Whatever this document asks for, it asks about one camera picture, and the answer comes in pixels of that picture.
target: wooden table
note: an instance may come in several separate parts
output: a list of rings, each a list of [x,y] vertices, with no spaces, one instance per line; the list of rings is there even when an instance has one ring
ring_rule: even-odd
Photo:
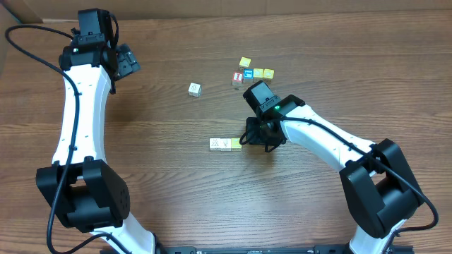
[[[294,94],[324,118],[379,142],[396,141],[440,214],[437,228],[403,234],[417,253],[450,253],[452,234],[452,11],[122,21],[142,70],[109,96],[105,151],[127,182],[131,211],[166,246],[297,247],[347,243],[355,223],[338,175],[286,144],[266,154],[210,152],[212,137],[238,137],[253,116],[232,89],[241,56],[275,69],[275,94]],[[69,31],[75,23],[49,27]],[[57,64],[65,37],[14,32]],[[189,83],[203,85],[201,98]],[[0,252],[48,253],[49,205],[35,185],[57,147],[64,87],[59,74],[10,49],[0,80]],[[424,205],[407,223],[427,224]],[[88,235],[55,222],[54,245]],[[106,245],[91,243],[81,253]]]

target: blue block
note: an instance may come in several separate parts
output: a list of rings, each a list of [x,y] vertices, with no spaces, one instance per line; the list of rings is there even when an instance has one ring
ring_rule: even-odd
[[[244,69],[243,71],[243,79],[253,78],[253,70]]]

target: colored block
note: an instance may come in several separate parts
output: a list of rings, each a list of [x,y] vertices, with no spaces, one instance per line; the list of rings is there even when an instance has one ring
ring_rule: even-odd
[[[253,82],[258,82],[263,79],[263,69],[255,68],[253,72]]]
[[[242,145],[240,145],[240,138],[232,138],[231,139],[231,149],[233,152],[242,151]]]
[[[275,71],[272,69],[265,69],[263,70],[263,81],[270,85],[271,81],[273,80],[273,76],[275,75]]]
[[[235,89],[239,89],[243,87],[243,73],[241,72],[234,72],[234,75],[232,76],[232,85]]]
[[[209,142],[210,151],[221,151],[221,138],[211,138]]]
[[[253,70],[244,69],[243,71],[243,83],[252,83],[253,82]]]
[[[231,151],[231,139],[230,138],[222,138],[220,141],[221,150],[223,152]]]
[[[239,63],[239,70],[243,71],[245,68],[248,68],[250,64],[251,64],[251,59],[242,57],[242,59],[240,59],[240,63]]]
[[[196,84],[196,83],[191,83],[190,84],[189,95],[194,96],[194,97],[200,97],[202,91],[203,90],[201,88],[201,85]]]

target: yellow block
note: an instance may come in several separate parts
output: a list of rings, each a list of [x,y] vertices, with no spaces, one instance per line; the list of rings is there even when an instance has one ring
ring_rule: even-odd
[[[242,57],[242,59],[240,59],[240,63],[239,63],[239,70],[243,71],[245,68],[248,68],[250,64],[251,64],[251,59]]]
[[[263,69],[255,68],[253,72],[253,82],[258,82],[263,79]]]
[[[273,80],[273,76],[275,75],[275,71],[272,69],[265,69],[263,70],[263,81],[269,85],[271,84],[271,81]]]
[[[232,138],[231,139],[231,148],[232,151],[242,151],[242,145],[240,145],[240,138]]]

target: wire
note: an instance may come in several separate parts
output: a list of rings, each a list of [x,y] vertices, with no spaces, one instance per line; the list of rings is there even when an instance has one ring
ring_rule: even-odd
[[[295,117],[282,117],[282,118],[279,118],[279,119],[272,119],[272,120],[269,120],[269,121],[264,121],[264,122],[259,124],[259,127],[267,125],[269,123],[279,123],[279,122],[282,122],[282,121],[301,121],[301,122],[310,123],[312,125],[318,126],[319,128],[322,128],[324,131],[326,131],[327,133],[330,133],[333,137],[337,138],[340,142],[342,142],[345,145],[347,145],[351,150],[354,150],[355,152],[358,152],[361,155],[363,155],[364,157],[366,157],[367,159],[370,159],[371,161],[376,163],[379,167],[383,168],[384,171],[386,171],[388,174],[390,174],[391,176],[397,178],[400,182],[404,183],[412,192],[414,192],[416,195],[421,197],[421,199],[423,199],[423,201],[427,204],[427,206],[432,211],[433,221],[430,224],[425,225],[425,226],[412,226],[412,227],[406,227],[406,228],[402,228],[402,229],[396,229],[391,234],[391,236],[389,237],[389,240],[386,242],[386,245],[385,245],[382,253],[386,252],[386,250],[391,246],[394,238],[396,236],[399,237],[400,233],[407,232],[407,231],[428,230],[428,229],[432,229],[433,227],[435,227],[438,224],[438,221],[439,221],[438,211],[436,210],[435,206],[430,201],[430,199],[426,195],[424,195],[424,193],[422,193],[419,190],[417,190],[413,185],[411,185],[411,183],[408,183],[402,176],[400,176],[399,174],[395,173],[392,169],[390,169],[388,166],[383,164],[380,160],[373,158],[370,154],[364,152],[363,150],[361,150],[358,147],[356,147],[355,145],[353,145],[353,143],[350,143],[350,142],[346,141],[346,139],[344,139],[339,134],[335,133],[330,128],[326,127],[325,125],[323,125],[321,123],[318,123],[318,122],[316,122],[316,121],[314,121],[312,119],[301,119],[301,118],[295,118]],[[240,138],[240,143],[242,143],[243,138],[248,134],[248,132],[249,131],[245,131],[243,136]]]
[[[114,33],[114,45],[112,45],[112,49],[115,49],[119,41],[119,25],[116,16],[113,13],[109,13],[109,15],[113,18],[114,24],[116,25],[116,32]]]
[[[126,254],[131,254],[131,252],[127,251],[127,249],[125,249],[125,247],[115,237],[113,237],[113,235],[107,234],[107,233],[102,233],[102,234],[97,234],[95,236],[91,236],[90,238],[86,239],[84,242],[80,243],[76,247],[72,248],[71,250],[65,251],[65,252],[59,252],[59,251],[55,250],[55,248],[52,244],[52,228],[53,228],[53,223],[54,223],[54,218],[55,218],[55,212],[57,209],[59,198],[61,197],[61,192],[62,192],[63,186],[66,185],[66,176],[67,176],[67,173],[69,170],[69,165],[71,164],[71,161],[72,161],[73,151],[76,150],[75,143],[76,143],[76,135],[77,135],[77,128],[78,128],[78,119],[80,116],[80,99],[79,99],[80,93],[78,92],[77,86],[74,83],[74,81],[71,79],[71,77],[69,77],[67,74],[65,74],[65,72],[60,70],[55,65],[49,63],[48,61],[45,61],[44,59],[41,59],[40,57],[35,56],[34,54],[31,54],[30,52],[27,52],[23,48],[19,47],[15,42],[13,42],[13,40],[10,38],[9,34],[11,33],[11,31],[21,29],[21,28],[34,28],[34,29],[44,30],[44,31],[48,31],[48,32],[55,32],[57,34],[64,35],[64,36],[70,38],[71,40],[73,39],[73,37],[69,34],[66,34],[65,32],[58,31],[58,30],[51,29],[51,28],[42,27],[39,25],[15,25],[15,26],[12,26],[12,27],[6,29],[6,31],[5,31],[6,40],[13,47],[15,47],[18,51],[24,53],[25,55],[29,56],[30,58],[32,58],[36,61],[39,61],[41,64],[44,64],[45,66],[51,68],[52,70],[61,74],[65,79],[67,79],[67,81],[71,84],[71,87],[73,89],[74,96],[75,96],[75,101],[76,101],[76,109],[75,109],[75,113],[74,113],[74,121],[73,121],[72,134],[71,134],[71,143],[69,145],[68,158],[66,160],[66,164],[64,165],[63,173],[61,174],[61,177],[60,177],[60,182],[58,183],[58,186],[56,188],[55,197],[52,202],[52,208],[50,209],[49,221],[47,223],[47,247],[49,248],[50,252],[53,254],[70,254],[70,253],[76,252],[83,246],[86,246],[88,243],[90,243],[91,241],[93,241],[99,237],[107,237],[107,240],[111,239],[123,252],[125,252]]]
[[[246,144],[248,144],[251,140],[253,140],[253,138],[255,138],[256,136],[257,136],[256,130],[246,130],[245,133],[243,133],[243,135],[240,137],[239,144],[240,144],[240,145],[246,145]]]

